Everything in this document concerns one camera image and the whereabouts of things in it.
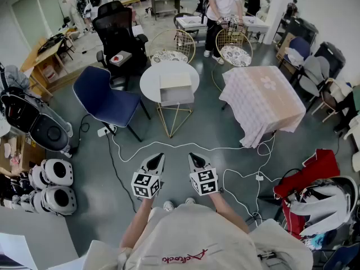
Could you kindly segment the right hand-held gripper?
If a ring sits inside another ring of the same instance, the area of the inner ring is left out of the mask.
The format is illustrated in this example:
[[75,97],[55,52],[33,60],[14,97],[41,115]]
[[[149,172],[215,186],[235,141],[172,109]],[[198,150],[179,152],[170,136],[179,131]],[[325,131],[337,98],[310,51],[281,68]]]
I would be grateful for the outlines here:
[[208,157],[189,153],[190,181],[195,191],[200,195],[210,195],[218,192],[218,175],[216,168],[211,165]]

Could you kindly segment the grey cardboard box tray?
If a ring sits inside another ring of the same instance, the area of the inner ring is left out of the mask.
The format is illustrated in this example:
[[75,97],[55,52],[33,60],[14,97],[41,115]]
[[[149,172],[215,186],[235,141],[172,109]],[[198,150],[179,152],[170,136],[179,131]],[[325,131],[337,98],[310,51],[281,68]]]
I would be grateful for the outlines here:
[[194,102],[194,93],[191,86],[169,87],[160,89],[160,104],[163,107],[191,104]]

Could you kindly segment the person's left forearm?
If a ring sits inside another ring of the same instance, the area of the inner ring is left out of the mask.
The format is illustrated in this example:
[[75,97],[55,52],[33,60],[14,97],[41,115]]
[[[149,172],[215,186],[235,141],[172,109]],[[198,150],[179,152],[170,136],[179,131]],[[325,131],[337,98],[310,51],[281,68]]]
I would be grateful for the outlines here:
[[144,199],[141,202],[139,209],[122,237],[119,245],[120,248],[134,248],[136,242],[146,228],[153,202],[154,197],[151,199]]

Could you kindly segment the person's right forearm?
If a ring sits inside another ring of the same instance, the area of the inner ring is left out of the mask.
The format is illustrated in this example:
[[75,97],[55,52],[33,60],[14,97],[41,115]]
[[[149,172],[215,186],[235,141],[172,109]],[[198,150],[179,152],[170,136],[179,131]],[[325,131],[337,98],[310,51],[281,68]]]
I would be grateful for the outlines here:
[[222,197],[219,192],[211,193],[209,195],[212,200],[217,213],[223,216],[226,220],[230,221],[234,225],[236,225],[239,229],[249,234],[250,230],[248,225],[245,223],[243,218],[239,216],[226,202],[226,200]]

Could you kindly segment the blue shell chair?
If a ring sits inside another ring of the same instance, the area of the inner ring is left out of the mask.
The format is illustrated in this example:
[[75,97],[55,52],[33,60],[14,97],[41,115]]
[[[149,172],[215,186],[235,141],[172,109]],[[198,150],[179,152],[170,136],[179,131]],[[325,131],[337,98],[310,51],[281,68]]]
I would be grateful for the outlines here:
[[112,125],[127,128],[141,142],[130,126],[130,121],[139,106],[147,118],[150,118],[141,96],[111,88],[110,78],[108,70],[87,66],[74,82],[73,91],[86,112],[103,123],[106,134],[115,134]]

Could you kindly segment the pink checked tablecloth table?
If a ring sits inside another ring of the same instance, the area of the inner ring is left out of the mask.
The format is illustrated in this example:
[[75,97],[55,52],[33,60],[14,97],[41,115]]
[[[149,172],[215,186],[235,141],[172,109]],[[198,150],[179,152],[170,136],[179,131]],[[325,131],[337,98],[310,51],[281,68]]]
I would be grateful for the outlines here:
[[222,77],[219,99],[230,106],[245,133],[242,146],[256,148],[264,134],[277,130],[295,132],[306,109],[278,67],[234,67]]

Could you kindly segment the floral round seat cushion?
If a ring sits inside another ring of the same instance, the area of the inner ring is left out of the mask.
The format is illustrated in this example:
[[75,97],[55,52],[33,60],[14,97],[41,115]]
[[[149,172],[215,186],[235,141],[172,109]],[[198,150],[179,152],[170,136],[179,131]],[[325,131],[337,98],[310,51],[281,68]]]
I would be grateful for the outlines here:
[[188,57],[178,51],[162,50],[157,51],[151,58],[151,65],[158,64],[164,61],[180,61],[188,63]]
[[235,67],[246,67],[251,64],[251,56],[238,46],[223,46],[220,54],[224,60]]

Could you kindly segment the black hard-shell backpack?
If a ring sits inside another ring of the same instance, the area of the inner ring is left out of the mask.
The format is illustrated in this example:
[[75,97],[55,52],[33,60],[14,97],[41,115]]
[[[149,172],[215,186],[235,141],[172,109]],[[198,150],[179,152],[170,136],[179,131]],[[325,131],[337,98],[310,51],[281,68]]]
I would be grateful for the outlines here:
[[0,103],[4,118],[11,127],[28,135],[46,150],[70,156],[72,126],[44,101],[20,88],[10,87],[0,94]]

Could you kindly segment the red bag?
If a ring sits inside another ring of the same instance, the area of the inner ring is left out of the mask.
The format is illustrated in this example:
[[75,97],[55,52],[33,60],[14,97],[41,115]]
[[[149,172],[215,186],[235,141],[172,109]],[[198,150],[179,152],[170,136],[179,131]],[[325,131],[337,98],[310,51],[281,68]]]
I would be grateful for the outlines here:
[[301,239],[300,233],[305,225],[305,219],[290,212],[290,207],[286,205],[287,197],[294,192],[301,193],[302,190],[318,179],[339,175],[340,170],[334,152],[317,149],[315,154],[303,163],[301,170],[291,176],[282,178],[279,184],[273,188],[274,196],[281,199],[288,231],[292,236]]

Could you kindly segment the white grey shell backpack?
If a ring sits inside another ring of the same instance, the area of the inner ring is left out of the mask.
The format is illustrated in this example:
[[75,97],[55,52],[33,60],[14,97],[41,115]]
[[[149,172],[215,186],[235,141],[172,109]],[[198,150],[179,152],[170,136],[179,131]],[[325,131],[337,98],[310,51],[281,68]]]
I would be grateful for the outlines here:
[[301,237],[323,234],[345,224],[357,199],[357,184],[345,175],[317,179],[288,197],[290,213],[304,219]]

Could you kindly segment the black mesh office chair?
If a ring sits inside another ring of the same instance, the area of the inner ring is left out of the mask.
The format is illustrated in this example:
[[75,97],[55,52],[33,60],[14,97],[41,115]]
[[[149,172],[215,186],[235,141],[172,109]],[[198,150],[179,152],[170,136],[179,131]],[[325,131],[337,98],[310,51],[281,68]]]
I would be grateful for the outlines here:
[[[121,90],[128,89],[130,76],[140,73],[147,64],[144,34],[134,35],[132,26],[132,9],[124,7],[119,1],[111,1],[98,8],[98,16],[93,20],[93,27],[98,34],[103,50],[96,54],[97,61],[110,72],[110,84]],[[110,59],[126,51],[132,54],[126,63],[118,67]]]

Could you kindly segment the white work table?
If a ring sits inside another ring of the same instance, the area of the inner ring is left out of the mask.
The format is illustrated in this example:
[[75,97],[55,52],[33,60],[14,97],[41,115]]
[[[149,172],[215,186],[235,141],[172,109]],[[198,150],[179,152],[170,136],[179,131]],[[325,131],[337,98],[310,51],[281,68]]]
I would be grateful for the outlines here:
[[269,26],[255,16],[244,16],[244,31],[250,43],[263,43]]
[[207,17],[202,16],[182,16],[175,18],[177,29],[183,30],[193,37],[196,43],[204,44],[207,33]]

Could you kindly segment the tall cardboard box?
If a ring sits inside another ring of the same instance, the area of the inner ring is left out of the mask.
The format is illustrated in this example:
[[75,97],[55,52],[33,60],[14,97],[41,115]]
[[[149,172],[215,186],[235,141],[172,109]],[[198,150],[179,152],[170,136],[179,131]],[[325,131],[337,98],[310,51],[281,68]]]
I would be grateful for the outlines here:
[[278,59],[278,66],[280,66],[280,63],[283,61],[284,55],[285,55],[285,48],[289,47],[289,44],[292,39],[294,39],[295,36],[291,33],[287,33],[285,39],[283,40],[281,46],[279,47],[279,50],[276,54],[276,59]]

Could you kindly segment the wooden desk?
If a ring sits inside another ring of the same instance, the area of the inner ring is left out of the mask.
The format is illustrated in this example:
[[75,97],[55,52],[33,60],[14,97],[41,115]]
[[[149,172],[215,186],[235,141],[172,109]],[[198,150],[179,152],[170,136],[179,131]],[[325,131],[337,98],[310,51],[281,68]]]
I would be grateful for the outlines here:
[[52,93],[48,90],[48,87],[52,82],[44,74],[45,68],[48,66],[55,68],[57,66],[60,70],[65,71],[66,74],[68,74],[68,70],[58,54],[62,41],[49,47],[42,53],[38,53],[41,46],[45,43],[46,39],[41,37],[22,64],[20,71],[30,74],[30,89],[42,97],[51,98]]

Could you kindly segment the white plastic chair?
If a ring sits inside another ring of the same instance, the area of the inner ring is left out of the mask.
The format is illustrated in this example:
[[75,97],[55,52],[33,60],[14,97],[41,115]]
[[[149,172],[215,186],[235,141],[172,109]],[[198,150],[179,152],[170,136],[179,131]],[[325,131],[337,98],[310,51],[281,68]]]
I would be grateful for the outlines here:
[[344,140],[348,137],[355,144],[355,153],[352,156],[352,167],[355,172],[360,172],[360,114],[354,117],[349,123],[349,130],[344,136]]

